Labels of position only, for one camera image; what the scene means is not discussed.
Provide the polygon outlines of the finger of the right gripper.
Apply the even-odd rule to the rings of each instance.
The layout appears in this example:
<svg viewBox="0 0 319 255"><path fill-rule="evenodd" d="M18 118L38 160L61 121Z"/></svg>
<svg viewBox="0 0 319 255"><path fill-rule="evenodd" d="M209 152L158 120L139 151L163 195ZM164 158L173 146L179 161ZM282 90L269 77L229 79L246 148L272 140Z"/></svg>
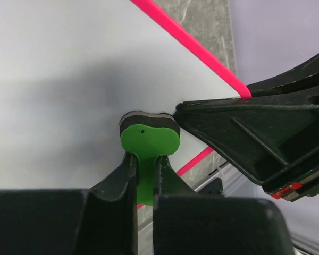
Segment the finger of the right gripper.
<svg viewBox="0 0 319 255"><path fill-rule="evenodd" d="M189 101L174 118L265 193L319 194L319 90Z"/></svg>
<svg viewBox="0 0 319 255"><path fill-rule="evenodd" d="M253 97L288 94L319 86L319 53L284 73L249 84Z"/></svg>

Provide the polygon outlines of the pink framed whiteboard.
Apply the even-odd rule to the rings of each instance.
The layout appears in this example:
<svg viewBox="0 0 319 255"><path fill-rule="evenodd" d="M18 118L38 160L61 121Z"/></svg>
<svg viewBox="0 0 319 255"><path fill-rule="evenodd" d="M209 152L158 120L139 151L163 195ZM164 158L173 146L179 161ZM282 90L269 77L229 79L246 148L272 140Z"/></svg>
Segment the pink framed whiteboard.
<svg viewBox="0 0 319 255"><path fill-rule="evenodd" d="M0 190L91 187L146 134L186 172L205 143L120 119L250 96L153 1L0 1Z"/></svg>

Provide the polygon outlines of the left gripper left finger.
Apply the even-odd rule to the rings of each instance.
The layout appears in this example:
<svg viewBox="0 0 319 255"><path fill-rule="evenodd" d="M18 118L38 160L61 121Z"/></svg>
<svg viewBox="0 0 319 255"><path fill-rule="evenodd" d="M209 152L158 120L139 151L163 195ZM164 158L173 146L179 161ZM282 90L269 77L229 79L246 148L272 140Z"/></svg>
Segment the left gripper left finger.
<svg viewBox="0 0 319 255"><path fill-rule="evenodd" d="M137 159L89 189L0 190L0 254L137 254Z"/></svg>

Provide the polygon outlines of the green whiteboard eraser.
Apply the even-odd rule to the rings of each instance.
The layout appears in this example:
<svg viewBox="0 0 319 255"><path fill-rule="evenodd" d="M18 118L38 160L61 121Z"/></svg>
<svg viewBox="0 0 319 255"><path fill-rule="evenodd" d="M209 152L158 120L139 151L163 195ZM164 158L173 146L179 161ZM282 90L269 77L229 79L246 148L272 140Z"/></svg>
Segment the green whiteboard eraser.
<svg viewBox="0 0 319 255"><path fill-rule="evenodd" d="M158 157L174 154L180 146L180 127L168 113L126 113L119 123L123 149L137 157L137 204L152 206Z"/></svg>

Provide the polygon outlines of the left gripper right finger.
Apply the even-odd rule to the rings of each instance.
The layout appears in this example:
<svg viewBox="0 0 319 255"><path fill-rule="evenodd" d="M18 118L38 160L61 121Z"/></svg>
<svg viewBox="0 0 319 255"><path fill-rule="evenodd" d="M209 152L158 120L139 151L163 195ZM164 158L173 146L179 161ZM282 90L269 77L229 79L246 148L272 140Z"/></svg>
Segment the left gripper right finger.
<svg viewBox="0 0 319 255"><path fill-rule="evenodd" d="M156 162L155 254L294 254L278 207L269 200L200 195L172 169Z"/></svg>

